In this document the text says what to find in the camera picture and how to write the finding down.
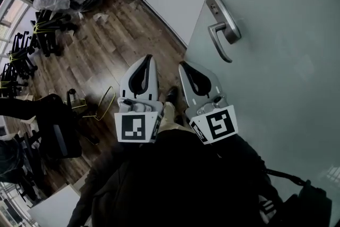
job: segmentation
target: hardwood floor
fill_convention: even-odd
[[[107,21],[96,22],[93,16],[97,13],[107,14]],[[98,104],[102,94],[112,86],[118,98],[122,76],[131,64],[146,54],[156,59],[161,101],[170,86],[180,85],[178,64],[185,50],[141,0],[104,0],[99,8],[83,16],[83,20],[74,16],[73,21],[79,26],[74,36],[66,32],[57,35],[63,47],[62,56],[46,58],[42,52],[33,55],[38,71],[29,79],[27,93],[35,98],[55,93],[66,100],[66,92],[74,88],[79,98],[86,97]],[[100,111],[104,111],[112,96],[113,92],[109,92],[106,105]],[[182,111],[184,102],[180,101],[179,110]],[[96,157],[116,141],[114,113],[117,111],[115,99],[103,120],[86,118],[81,121],[81,126],[96,135],[100,143],[93,146],[80,137],[81,157],[63,159],[53,169],[48,166],[46,181],[53,191],[64,183],[75,183]],[[10,132],[29,131],[19,120],[5,119]]]

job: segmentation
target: office chair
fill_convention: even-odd
[[[27,82],[18,83],[17,76],[14,67],[10,63],[5,64],[1,75],[0,96],[14,98],[18,95],[18,91],[21,91],[21,87],[28,86]]]
[[[41,10],[36,12],[36,21],[31,21],[33,25],[33,36],[28,48],[29,54],[35,51],[35,48],[41,49],[46,57],[51,53],[57,56],[61,55],[61,49],[56,44],[55,31],[65,31],[78,29],[77,25],[70,23],[71,16],[63,13],[56,13],[52,18],[52,11]]]
[[[16,73],[22,79],[28,79],[30,76],[33,77],[34,72],[38,69],[36,65],[33,65],[31,60],[28,58],[28,41],[32,37],[27,37],[25,43],[25,36],[28,34],[25,31],[24,34],[17,33],[14,37],[12,50],[10,54],[10,64],[15,68]]]
[[[27,160],[27,148],[25,148],[21,142],[23,138],[19,138],[16,135],[11,140],[2,141],[0,140],[0,151],[1,151],[1,164],[0,164],[0,181],[15,184],[18,194],[24,199],[27,196],[32,203],[39,202],[39,198],[36,196],[33,185],[35,181],[44,179],[44,174],[41,169],[41,160],[36,158],[36,165],[33,166],[35,169],[36,177],[32,174],[31,163]],[[42,176],[38,175],[36,168],[40,168]]]
[[[70,95],[73,94],[75,94],[74,89],[67,92],[67,104],[64,104],[56,94],[48,95],[38,101],[0,98],[0,115],[23,120],[36,116],[39,132],[29,138],[30,142],[41,138],[41,149],[50,158],[79,157],[82,151],[77,132],[93,145],[99,143],[97,137],[83,132],[78,125],[78,121],[88,112],[95,111],[97,105],[88,105],[84,112],[77,114],[73,112],[71,106]]]

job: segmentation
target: door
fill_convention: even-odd
[[[268,168],[311,180],[340,217],[340,0],[222,0],[241,39],[209,35],[204,5],[185,59],[214,72],[234,105],[239,134]],[[271,178],[286,200],[300,187]]]

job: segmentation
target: black shoe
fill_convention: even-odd
[[[173,105],[176,104],[177,97],[179,96],[179,89],[177,86],[173,86],[168,91],[168,94],[166,95],[166,102],[171,102]]]
[[[181,115],[176,116],[175,123],[178,124],[178,125],[181,125],[181,126],[184,125],[183,118],[182,118]]]

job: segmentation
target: door lever handle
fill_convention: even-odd
[[[226,61],[227,63],[231,63],[233,60],[230,59],[228,57],[228,55],[224,52],[223,48],[222,48],[222,45],[218,39],[218,36],[217,36],[217,32],[220,31],[220,30],[225,30],[226,29],[226,25],[224,22],[220,22],[220,23],[217,23],[217,24],[213,24],[212,26],[209,26],[208,27],[208,30],[209,30],[209,34],[210,34],[210,37],[211,39],[213,40],[213,43],[217,49],[217,52],[219,53],[219,55],[221,56],[221,58]]]
[[[219,22],[208,27],[210,37],[213,40],[221,58],[227,63],[231,63],[232,60],[224,52],[223,47],[218,39],[217,32],[222,30],[229,44],[233,44],[241,38],[240,31],[222,0],[206,0],[206,4],[208,5],[216,21]]]

